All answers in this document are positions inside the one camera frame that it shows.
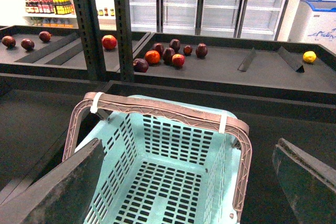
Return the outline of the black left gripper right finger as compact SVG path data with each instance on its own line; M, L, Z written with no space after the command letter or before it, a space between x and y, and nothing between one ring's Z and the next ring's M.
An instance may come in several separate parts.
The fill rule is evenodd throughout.
M284 138L272 163L299 223L335 223L335 169Z

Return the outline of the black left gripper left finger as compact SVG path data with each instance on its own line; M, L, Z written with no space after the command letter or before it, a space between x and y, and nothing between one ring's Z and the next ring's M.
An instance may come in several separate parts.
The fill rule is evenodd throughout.
M25 191L1 205L1 223L83 223L104 158L95 138Z

